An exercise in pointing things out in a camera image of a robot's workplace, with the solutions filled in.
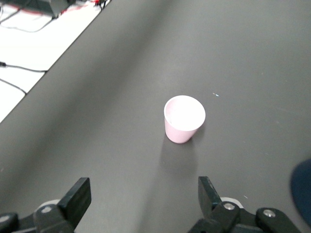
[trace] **pink paper cup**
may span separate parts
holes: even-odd
[[[205,121],[205,109],[195,98],[175,96],[164,107],[165,133],[175,143],[185,143]]]

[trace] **black cable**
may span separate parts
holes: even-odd
[[[48,21],[46,24],[44,24],[41,28],[35,30],[35,31],[28,31],[28,30],[24,30],[24,29],[21,29],[21,28],[17,28],[17,27],[4,27],[2,25],[0,25],[0,27],[3,27],[3,28],[7,28],[7,29],[14,29],[14,30],[18,30],[18,31],[22,31],[22,32],[25,32],[25,33],[37,33],[38,31],[44,29],[46,26],[48,26],[53,20],[57,19],[56,17],[52,17],[50,19],[50,21]]]
[[[18,68],[18,69],[24,69],[24,70],[27,70],[27,71],[38,72],[38,73],[41,73],[41,72],[46,73],[46,72],[48,72],[47,70],[36,70],[36,69],[29,69],[29,68],[20,67],[20,66],[8,65],[5,62],[0,62],[0,67]]]
[[[0,79],[0,81],[4,82],[4,83],[6,83],[6,84],[8,84],[8,85],[10,85],[10,86],[12,86],[12,87],[15,87],[16,89],[22,91],[25,95],[27,95],[27,92],[24,91],[23,89],[21,89],[19,86],[16,86],[16,85],[14,85],[14,84],[12,84],[12,83],[9,83],[9,82],[7,82],[6,80],[3,80],[3,79]]]
[[[3,20],[0,21],[0,24],[3,23],[4,21],[7,21],[8,19],[12,18],[14,15],[16,15],[18,12],[20,12],[22,9],[24,9],[29,3],[31,3],[32,0],[28,0],[27,2],[25,2],[24,5],[22,5],[21,7],[18,8],[17,11],[15,11],[14,13],[10,14],[7,18],[4,18]]]

